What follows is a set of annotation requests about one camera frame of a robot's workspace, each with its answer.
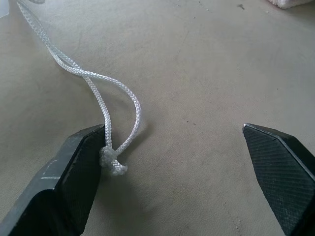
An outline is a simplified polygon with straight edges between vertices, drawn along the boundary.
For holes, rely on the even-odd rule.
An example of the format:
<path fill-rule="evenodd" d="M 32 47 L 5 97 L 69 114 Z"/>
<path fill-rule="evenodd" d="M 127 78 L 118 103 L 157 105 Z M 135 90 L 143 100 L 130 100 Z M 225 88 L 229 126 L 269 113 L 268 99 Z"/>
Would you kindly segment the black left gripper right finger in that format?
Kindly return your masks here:
<path fill-rule="evenodd" d="M 294 136 L 246 123 L 259 186 L 285 236 L 315 236 L 315 156 Z"/>

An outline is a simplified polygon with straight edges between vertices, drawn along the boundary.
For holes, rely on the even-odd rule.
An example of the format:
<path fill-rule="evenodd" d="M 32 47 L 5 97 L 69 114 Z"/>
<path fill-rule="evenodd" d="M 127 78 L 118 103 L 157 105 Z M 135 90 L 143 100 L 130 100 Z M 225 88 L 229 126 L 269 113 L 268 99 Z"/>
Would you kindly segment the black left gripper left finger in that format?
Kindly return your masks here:
<path fill-rule="evenodd" d="M 0 236 L 81 236 L 101 175 L 104 125 L 83 129 L 32 178 L 0 223 Z"/>

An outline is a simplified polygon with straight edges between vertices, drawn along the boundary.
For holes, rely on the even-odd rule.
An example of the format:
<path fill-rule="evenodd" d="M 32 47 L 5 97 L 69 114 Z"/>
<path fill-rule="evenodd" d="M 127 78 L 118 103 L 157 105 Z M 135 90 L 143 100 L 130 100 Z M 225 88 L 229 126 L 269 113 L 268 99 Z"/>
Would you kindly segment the white cloth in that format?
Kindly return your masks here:
<path fill-rule="evenodd" d="M 268 0 L 280 9 L 289 9 L 292 7 L 308 4 L 315 0 Z"/>

